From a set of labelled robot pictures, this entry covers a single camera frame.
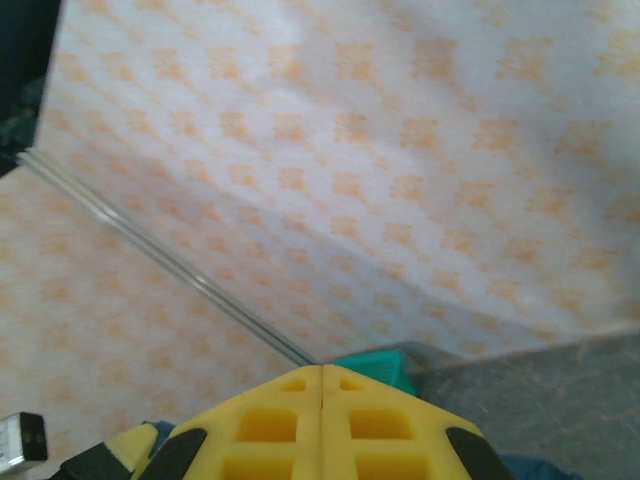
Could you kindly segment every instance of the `blue fabric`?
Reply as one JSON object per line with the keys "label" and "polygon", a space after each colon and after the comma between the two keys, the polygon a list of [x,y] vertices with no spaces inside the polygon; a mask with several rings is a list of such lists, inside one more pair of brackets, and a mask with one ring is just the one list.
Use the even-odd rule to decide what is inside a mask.
{"label": "blue fabric", "polygon": [[516,480],[584,480],[579,475],[565,473],[539,458],[517,455],[502,455],[501,458]]}

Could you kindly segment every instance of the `teal plastic part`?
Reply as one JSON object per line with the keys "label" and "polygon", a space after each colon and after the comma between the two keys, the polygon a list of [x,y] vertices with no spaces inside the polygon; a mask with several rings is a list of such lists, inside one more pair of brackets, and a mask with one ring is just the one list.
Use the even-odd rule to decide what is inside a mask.
{"label": "teal plastic part", "polygon": [[404,353],[400,350],[378,350],[340,358],[333,362],[340,367],[416,395],[416,389],[405,369]]}

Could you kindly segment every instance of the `gray carpet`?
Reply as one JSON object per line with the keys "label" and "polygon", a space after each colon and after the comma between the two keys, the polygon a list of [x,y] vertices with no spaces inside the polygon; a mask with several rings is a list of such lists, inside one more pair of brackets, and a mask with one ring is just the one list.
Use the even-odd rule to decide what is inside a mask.
{"label": "gray carpet", "polygon": [[500,452],[586,480],[640,479],[640,334],[432,371],[421,393]]}

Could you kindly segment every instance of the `black rubber corner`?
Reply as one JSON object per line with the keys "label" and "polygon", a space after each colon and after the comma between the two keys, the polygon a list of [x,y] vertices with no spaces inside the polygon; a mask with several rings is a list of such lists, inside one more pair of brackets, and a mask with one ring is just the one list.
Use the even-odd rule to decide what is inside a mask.
{"label": "black rubber corner", "polygon": [[132,475],[104,443],[70,458],[60,470],[70,480],[129,480]]}
{"label": "black rubber corner", "polygon": [[171,437],[153,456],[139,480],[182,480],[206,436],[206,430],[192,428]]}
{"label": "black rubber corner", "polygon": [[447,428],[447,437],[471,480],[516,480],[489,442],[464,428]]}

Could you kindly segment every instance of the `black object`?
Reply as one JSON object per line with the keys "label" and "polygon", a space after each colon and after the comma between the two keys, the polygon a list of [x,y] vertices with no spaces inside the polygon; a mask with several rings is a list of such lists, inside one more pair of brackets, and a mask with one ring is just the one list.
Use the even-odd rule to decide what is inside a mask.
{"label": "black object", "polygon": [[37,413],[20,413],[22,456],[26,462],[44,462],[49,459],[44,418]]}
{"label": "black object", "polygon": [[60,472],[50,480],[129,480],[131,473],[100,443],[60,465]]}
{"label": "black object", "polygon": [[139,480],[182,480],[206,437],[203,428],[192,428],[171,437],[153,456]]}
{"label": "black object", "polygon": [[471,480],[516,480],[489,442],[464,428],[447,428],[447,437]]}

